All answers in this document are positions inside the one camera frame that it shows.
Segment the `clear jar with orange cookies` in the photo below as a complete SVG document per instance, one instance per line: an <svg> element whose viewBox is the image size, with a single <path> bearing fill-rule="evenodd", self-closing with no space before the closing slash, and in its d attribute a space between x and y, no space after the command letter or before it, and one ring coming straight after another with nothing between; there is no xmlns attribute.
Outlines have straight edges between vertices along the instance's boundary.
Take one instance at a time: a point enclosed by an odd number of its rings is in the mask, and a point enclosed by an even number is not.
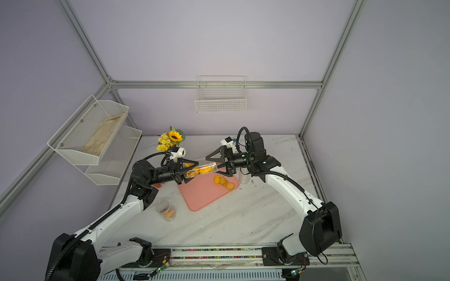
<svg viewBox="0 0 450 281"><path fill-rule="evenodd" d="M193 167L193 164L186 163L185 167L189 168L189 170L185 174L185 177L189 179L195 178L199 175L216 173L219 170L216 162L200 163L196 167Z"/></svg>

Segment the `clear plastic cookie jar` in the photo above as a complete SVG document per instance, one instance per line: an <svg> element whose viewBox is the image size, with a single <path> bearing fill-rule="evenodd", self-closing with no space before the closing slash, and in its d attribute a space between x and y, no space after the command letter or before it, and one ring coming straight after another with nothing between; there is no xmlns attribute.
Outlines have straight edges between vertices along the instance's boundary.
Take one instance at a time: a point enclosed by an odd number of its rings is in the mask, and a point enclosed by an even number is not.
<svg viewBox="0 0 450 281"><path fill-rule="evenodd" d="M238 172L238 180L241 185L246 185L251 179L251 174L247 168L241 167Z"/></svg>

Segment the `clear jar with brown cookies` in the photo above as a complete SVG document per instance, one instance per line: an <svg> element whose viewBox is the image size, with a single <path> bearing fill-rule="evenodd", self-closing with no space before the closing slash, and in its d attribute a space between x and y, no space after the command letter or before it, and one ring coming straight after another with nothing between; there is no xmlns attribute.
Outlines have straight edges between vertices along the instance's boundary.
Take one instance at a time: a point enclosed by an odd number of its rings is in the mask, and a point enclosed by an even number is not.
<svg viewBox="0 0 450 281"><path fill-rule="evenodd" d="M173 221L176 217L175 209L167 200L160 201L155 206L155 210L167 222Z"/></svg>

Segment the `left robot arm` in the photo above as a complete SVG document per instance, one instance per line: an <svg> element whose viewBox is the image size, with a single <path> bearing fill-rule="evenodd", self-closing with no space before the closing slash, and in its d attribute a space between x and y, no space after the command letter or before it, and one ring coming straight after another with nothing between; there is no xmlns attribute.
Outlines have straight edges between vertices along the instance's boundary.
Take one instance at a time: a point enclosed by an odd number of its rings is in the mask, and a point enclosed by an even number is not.
<svg viewBox="0 0 450 281"><path fill-rule="evenodd" d="M187 172L198 165L182 157L158 168L150 164L149 157L135 162L124 197L115 207L78 232L55 239L45 280L95 281L129 263L150 265L155 258L152 243L142 238L133 237L109 250L102 248L125 223L153 203L158 194L156 184L187 182Z"/></svg>

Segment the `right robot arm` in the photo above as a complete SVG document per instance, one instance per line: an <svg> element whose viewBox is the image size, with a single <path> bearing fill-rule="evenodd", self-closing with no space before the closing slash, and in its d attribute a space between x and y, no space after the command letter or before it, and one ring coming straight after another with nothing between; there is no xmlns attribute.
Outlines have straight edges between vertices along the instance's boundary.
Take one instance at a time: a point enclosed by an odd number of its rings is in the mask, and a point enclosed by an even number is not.
<svg viewBox="0 0 450 281"><path fill-rule="evenodd" d="M292 179L282 164L269 155L264 140L258 132L242 127L235 139L228 137L221 146L206 156L207 161L216 162L224 171L219 174L231 177L245 168L253 177L273 187L300 216L300 232L290 234L277 244L281 263L290 263L295 255L323 255L331 245L342 239L339 209L333 202L323 202L307 192Z"/></svg>

